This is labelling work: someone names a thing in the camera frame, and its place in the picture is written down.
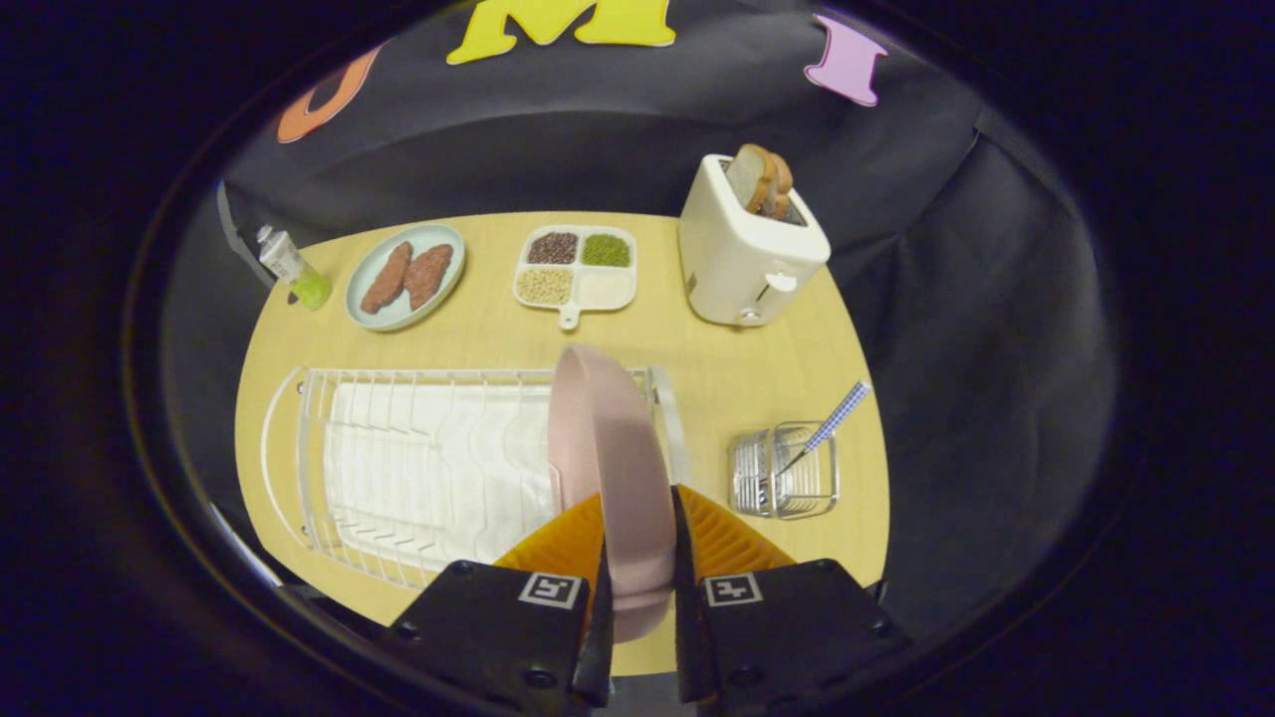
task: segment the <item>wire rack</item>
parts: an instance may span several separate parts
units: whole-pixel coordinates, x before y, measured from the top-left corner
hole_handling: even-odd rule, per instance
[[[840,492],[835,436],[775,476],[819,426],[817,421],[793,421],[737,438],[731,445],[731,508],[785,521],[831,510]]]
[[[659,367],[630,373],[678,482],[690,463],[668,376]],[[499,559],[562,510],[548,462],[552,370],[298,369],[275,393],[263,431],[297,378],[303,537],[293,537],[307,547],[418,588],[453,560]]]

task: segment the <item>toaster lever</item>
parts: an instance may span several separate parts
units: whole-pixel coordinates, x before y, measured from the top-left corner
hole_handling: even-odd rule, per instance
[[[770,285],[775,291],[782,291],[788,293],[789,291],[796,291],[797,277],[790,277],[783,272],[774,272],[766,274],[766,283]]]

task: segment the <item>dish rack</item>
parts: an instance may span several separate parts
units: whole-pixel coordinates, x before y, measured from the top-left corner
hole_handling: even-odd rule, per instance
[[[630,370],[660,436],[669,480],[690,477],[667,373]],[[266,491],[293,538],[356,570],[423,588],[453,560],[491,563],[562,510],[548,462],[552,370],[293,370],[261,434]],[[301,394],[298,521],[265,457],[280,397]]]

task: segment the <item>checkered handle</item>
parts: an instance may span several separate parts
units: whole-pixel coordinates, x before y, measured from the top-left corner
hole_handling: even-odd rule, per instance
[[[833,432],[836,430],[836,426],[841,425],[841,421],[844,421],[845,417],[850,415],[850,411],[854,411],[854,407],[858,406],[859,402],[863,401],[863,398],[867,397],[868,392],[871,390],[872,387],[870,387],[863,381],[854,384],[854,388],[850,389],[850,393],[845,394],[845,398],[841,401],[840,406],[838,406],[836,410],[833,411],[833,415],[829,416],[826,421],[824,421],[824,425],[820,426],[817,431],[815,431],[815,435],[810,436],[810,440],[806,441],[805,452],[815,450],[816,448],[819,448],[819,444],[827,440],[827,436],[833,435]]]

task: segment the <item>toast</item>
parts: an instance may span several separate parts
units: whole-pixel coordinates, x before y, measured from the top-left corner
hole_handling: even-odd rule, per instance
[[[761,213],[782,222],[788,216],[788,193],[793,188],[793,174],[783,157],[771,152],[770,158],[775,162],[775,181],[770,182],[766,198],[761,203]]]
[[[778,174],[774,156],[756,144],[741,147],[725,167],[725,179],[731,182],[736,199],[750,214],[761,211]]]

